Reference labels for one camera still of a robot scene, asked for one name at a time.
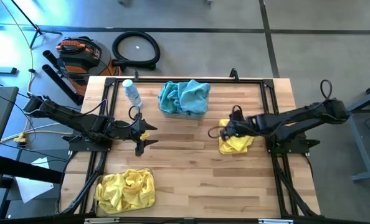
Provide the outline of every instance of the white paper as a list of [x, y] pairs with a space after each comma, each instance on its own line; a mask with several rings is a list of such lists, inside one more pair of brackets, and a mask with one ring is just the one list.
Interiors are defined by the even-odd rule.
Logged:
[[[32, 162], [32, 164], [35, 164], [33, 166], [39, 166], [46, 169], [49, 169], [48, 165], [48, 159], [46, 157], [37, 159], [36, 161]], [[47, 192], [50, 189], [54, 188], [54, 185], [52, 183], [39, 181], [39, 180], [31, 180], [27, 178], [22, 177], [15, 177], [17, 185], [19, 186], [19, 191], [21, 193], [21, 197], [23, 200], [23, 203], [26, 203], [30, 201], [31, 199], [35, 198], [36, 196]]]

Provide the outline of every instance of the concrete floor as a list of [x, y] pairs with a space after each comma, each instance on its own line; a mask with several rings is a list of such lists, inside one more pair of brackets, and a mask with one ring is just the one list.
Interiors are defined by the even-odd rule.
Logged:
[[[20, 24], [24, 17], [5, 0]], [[129, 0], [125, 7], [114, 0], [18, 0], [18, 4], [38, 25], [77, 27], [170, 27], [170, 28], [239, 28], [262, 29], [258, 0], [214, 0], [211, 7], [202, 0]], [[271, 29], [370, 29], [370, 1], [363, 0], [266, 0]], [[0, 23], [12, 20], [0, 3]], [[74, 106], [70, 99], [47, 77], [41, 66], [45, 49], [54, 49], [66, 36], [87, 35], [110, 48], [115, 32], [65, 32], [63, 36], [46, 34], [39, 37], [33, 50], [34, 68], [39, 72], [32, 92], [49, 95], [53, 100]], [[32, 32], [26, 32], [31, 38]], [[272, 77], [264, 34], [150, 33], [161, 49], [155, 71], [140, 75], [189, 75], [226, 77], [235, 67], [241, 77]], [[321, 101], [319, 83], [327, 78], [333, 84], [332, 97], [346, 105], [361, 99], [370, 87], [370, 35], [272, 35], [279, 75], [290, 78], [297, 106]], [[128, 39], [120, 52], [130, 59], [152, 55], [151, 47], [141, 39]], [[30, 55], [17, 27], [0, 31], [0, 66], [15, 66], [16, 76], [1, 76], [3, 85], [15, 85], [26, 92]], [[132, 75], [128, 69], [125, 74]], [[18, 96], [17, 104], [26, 99]], [[4, 136], [22, 131], [25, 123], [21, 112], [14, 109]], [[34, 126], [52, 123], [34, 119]], [[63, 126], [54, 130], [69, 131]], [[352, 182], [353, 174], [364, 172], [362, 159], [349, 125], [322, 125], [308, 131], [311, 139], [321, 144], [311, 150], [314, 181], [322, 215], [330, 218], [370, 222], [370, 180]], [[66, 150], [68, 144], [58, 135], [38, 134], [33, 148]], [[15, 150], [0, 147], [0, 154], [14, 157]], [[63, 164], [57, 164], [57, 170]], [[54, 197], [33, 200], [25, 205], [11, 205], [11, 217], [41, 216], [54, 212]]]

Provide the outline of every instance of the butcher block tabletop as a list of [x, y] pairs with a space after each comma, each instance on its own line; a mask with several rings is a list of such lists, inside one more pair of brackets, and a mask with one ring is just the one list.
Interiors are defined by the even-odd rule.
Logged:
[[[175, 82], [180, 77], [167, 78]], [[82, 112], [101, 102], [106, 77], [90, 77]], [[280, 112], [295, 109], [290, 80], [273, 79]], [[159, 142], [147, 146], [141, 157], [135, 156], [132, 141], [114, 141], [107, 155], [105, 175], [127, 169], [149, 168], [153, 172], [156, 203], [151, 208], [125, 212], [129, 217], [199, 217], [199, 218], [278, 218], [280, 217], [272, 159], [263, 137], [256, 137], [245, 154], [221, 154], [218, 139], [207, 131], [227, 119], [234, 105], [244, 116], [263, 113], [260, 87], [257, 84], [211, 83], [208, 112], [203, 120], [165, 118], [158, 109], [158, 95], [164, 83], [135, 83], [142, 102], [143, 118], [158, 128], [148, 131], [147, 139]], [[113, 88], [110, 88], [108, 100]], [[114, 117], [131, 122], [131, 104], [124, 88], [118, 89]], [[295, 189], [315, 213], [320, 213], [313, 178], [306, 158], [289, 154]], [[60, 210], [68, 207], [85, 182], [89, 152], [79, 152], [67, 166], [62, 186]], [[95, 186], [88, 196], [88, 212]], [[288, 193], [284, 190], [288, 211]]]

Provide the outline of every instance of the yellow cloth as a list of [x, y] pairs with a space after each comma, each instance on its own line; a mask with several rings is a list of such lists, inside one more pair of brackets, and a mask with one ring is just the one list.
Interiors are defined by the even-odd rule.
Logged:
[[[219, 126], [227, 126], [229, 119], [221, 119]], [[247, 146], [253, 143], [254, 137], [244, 136], [237, 138], [235, 136], [230, 137], [228, 140], [223, 141], [221, 138], [218, 139], [218, 145], [220, 152], [223, 154], [234, 154], [234, 153], [246, 153]]]
[[147, 170], [129, 169], [124, 174], [110, 174], [97, 185], [95, 199], [109, 214], [148, 208], [154, 204], [154, 180]]

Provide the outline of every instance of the teal towel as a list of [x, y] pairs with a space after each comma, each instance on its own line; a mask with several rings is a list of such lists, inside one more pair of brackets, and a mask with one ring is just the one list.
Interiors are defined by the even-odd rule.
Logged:
[[194, 117], [207, 112], [210, 84], [195, 80], [175, 84], [167, 82], [161, 90], [159, 109], [166, 113], [187, 114]]

